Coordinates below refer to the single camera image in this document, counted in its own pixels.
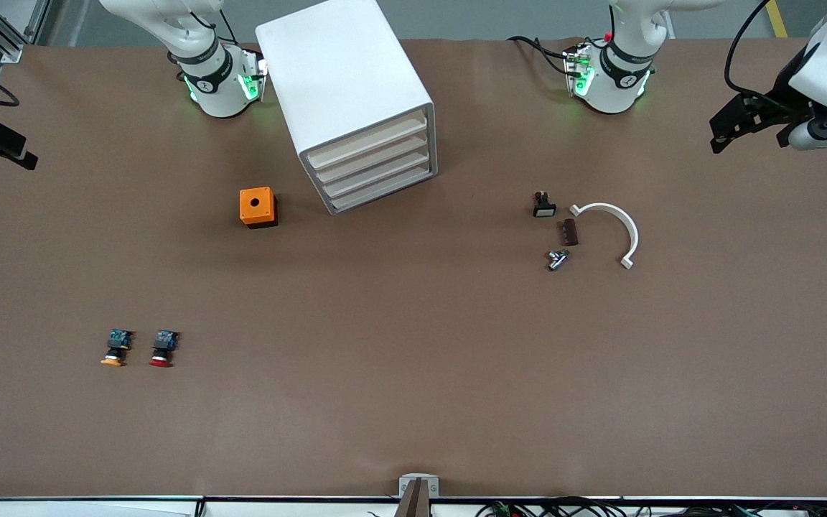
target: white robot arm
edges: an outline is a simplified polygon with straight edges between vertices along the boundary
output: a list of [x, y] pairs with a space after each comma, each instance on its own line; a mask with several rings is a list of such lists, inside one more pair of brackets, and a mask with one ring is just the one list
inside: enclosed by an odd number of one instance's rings
[[266, 62], [253, 50], [220, 42], [200, 17], [223, 0], [101, 0], [104, 9], [146, 29], [184, 71], [190, 98], [213, 117], [233, 117], [263, 95]]
[[626, 111], [643, 94], [650, 66], [668, 34], [667, 11], [696, 11], [725, 0], [608, 0], [614, 19], [609, 40], [565, 55], [572, 95], [603, 113]]
[[778, 124], [785, 124], [777, 134], [781, 147], [827, 147], [827, 15], [813, 29], [807, 46], [779, 73], [771, 91], [738, 91], [710, 118], [714, 153], [742, 135]]

